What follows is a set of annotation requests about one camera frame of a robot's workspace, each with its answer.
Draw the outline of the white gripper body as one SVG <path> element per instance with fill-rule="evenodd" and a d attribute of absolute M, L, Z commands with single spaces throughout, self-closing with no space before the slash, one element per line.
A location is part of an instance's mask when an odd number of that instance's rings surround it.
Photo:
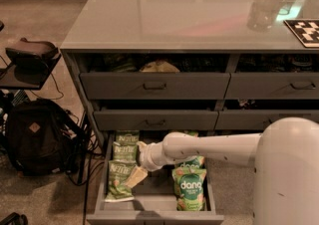
<path fill-rule="evenodd" d="M 140 166 L 147 171 L 157 171 L 165 165 L 174 164 L 174 159 L 164 153 L 161 142 L 146 144 L 139 141 L 138 147 L 140 152 Z"/>

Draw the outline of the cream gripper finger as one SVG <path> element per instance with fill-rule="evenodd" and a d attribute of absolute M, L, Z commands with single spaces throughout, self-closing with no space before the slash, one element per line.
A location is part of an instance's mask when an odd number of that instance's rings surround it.
<path fill-rule="evenodd" d="M 125 186 L 128 188 L 134 188 L 137 186 L 141 181 L 143 181 L 148 176 L 148 172 L 140 167 L 135 166 L 132 170 L 132 173 L 128 177 L 128 179 L 125 181 Z"/>

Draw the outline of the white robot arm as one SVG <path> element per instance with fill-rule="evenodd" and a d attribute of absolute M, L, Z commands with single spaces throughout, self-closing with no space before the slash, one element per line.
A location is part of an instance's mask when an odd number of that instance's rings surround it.
<path fill-rule="evenodd" d="M 125 186 L 197 156 L 253 166 L 253 225 L 319 225 L 319 123 L 285 117 L 262 133 L 192 136 L 171 132 L 138 143 L 139 165 Z"/>

